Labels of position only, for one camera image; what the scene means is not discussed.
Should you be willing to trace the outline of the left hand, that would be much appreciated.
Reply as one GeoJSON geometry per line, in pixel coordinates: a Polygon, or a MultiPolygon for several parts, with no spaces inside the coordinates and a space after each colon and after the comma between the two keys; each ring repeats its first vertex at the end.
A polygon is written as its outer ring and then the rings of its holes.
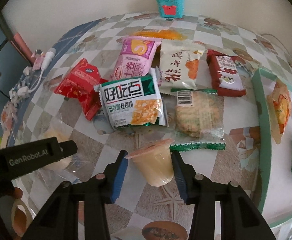
{"type": "Polygon", "coordinates": [[[22,196],[23,196],[23,191],[22,189],[18,188],[18,187],[15,187],[14,188],[14,191],[12,192],[11,196],[14,198],[14,199],[21,199],[22,196]]]}

